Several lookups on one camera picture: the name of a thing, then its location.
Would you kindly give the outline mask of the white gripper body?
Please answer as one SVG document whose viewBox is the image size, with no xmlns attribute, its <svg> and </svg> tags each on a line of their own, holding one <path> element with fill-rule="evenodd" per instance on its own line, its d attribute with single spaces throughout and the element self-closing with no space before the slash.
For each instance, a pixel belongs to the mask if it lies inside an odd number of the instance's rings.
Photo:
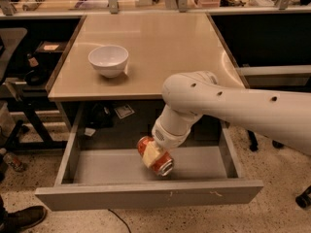
<svg viewBox="0 0 311 233">
<path fill-rule="evenodd" d="M 178 133 L 178 128 L 176 125 L 173 126 L 172 130 L 165 129 L 160 119 L 155 121 L 155 125 L 152 129 L 152 136 L 155 142 L 162 149 L 175 149 L 180 146 L 190 134 L 190 128 L 186 126 L 186 131 L 184 133 Z"/>
</svg>

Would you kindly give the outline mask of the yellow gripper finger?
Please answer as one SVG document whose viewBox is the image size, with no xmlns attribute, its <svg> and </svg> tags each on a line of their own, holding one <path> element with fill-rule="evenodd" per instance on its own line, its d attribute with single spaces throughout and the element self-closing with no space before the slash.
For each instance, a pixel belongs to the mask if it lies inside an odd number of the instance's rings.
<svg viewBox="0 0 311 233">
<path fill-rule="evenodd" d="M 150 168 L 152 167 L 157 160 L 159 160 L 166 152 L 166 149 L 162 148 L 157 144 L 156 141 L 149 141 L 146 144 L 144 153 L 143 153 L 143 162 Z"/>
</svg>

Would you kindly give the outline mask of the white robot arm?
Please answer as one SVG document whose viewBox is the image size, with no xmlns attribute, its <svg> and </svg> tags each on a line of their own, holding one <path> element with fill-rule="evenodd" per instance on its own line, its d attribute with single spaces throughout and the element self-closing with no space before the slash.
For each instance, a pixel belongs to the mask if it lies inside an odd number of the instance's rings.
<svg viewBox="0 0 311 233">
<path fill-rule="evenodd" d="M 147 167 L 181 145 L 204 115 L 311 154 L 310 93 L 224 87 L 215 80 L 207 71 L 179 73 L 165 80 L 165 106 L 142 154 Z"/>
</svg>

